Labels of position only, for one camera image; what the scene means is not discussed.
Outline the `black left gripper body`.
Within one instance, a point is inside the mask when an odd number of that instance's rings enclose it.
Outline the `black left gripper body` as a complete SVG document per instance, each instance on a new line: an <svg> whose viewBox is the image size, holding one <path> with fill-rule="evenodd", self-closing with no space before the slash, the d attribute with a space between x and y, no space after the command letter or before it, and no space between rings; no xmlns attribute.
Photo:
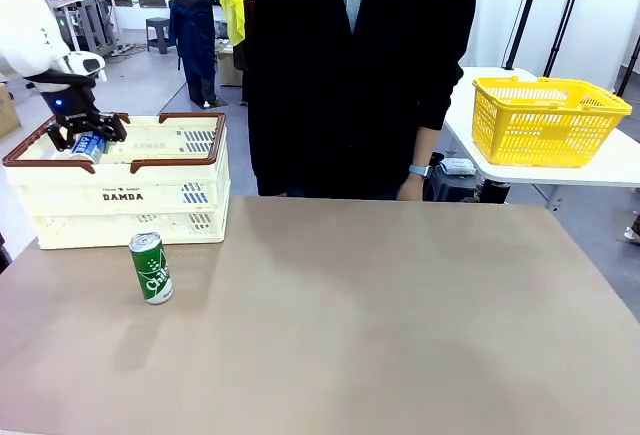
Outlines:
<svg viewBox="0 0 640 435"><path fill-rule="evenodd" d="M95 106L94 88L95 85L69 85L62 90L42 92L41 96L54 116L49 127L71 131L102 131L102 120Z"/></svg>

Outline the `person's left hand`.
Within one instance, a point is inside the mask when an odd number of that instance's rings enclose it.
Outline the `person's left hand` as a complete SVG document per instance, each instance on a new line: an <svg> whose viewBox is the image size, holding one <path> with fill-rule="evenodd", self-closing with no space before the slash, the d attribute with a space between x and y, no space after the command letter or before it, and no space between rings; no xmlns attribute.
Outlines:
<svg viewBox="0 0 640 435"><path fill-rule="evenodd" d="M398 191L397 200L422 202L423 194L424 177L410 173Z"/></svg>

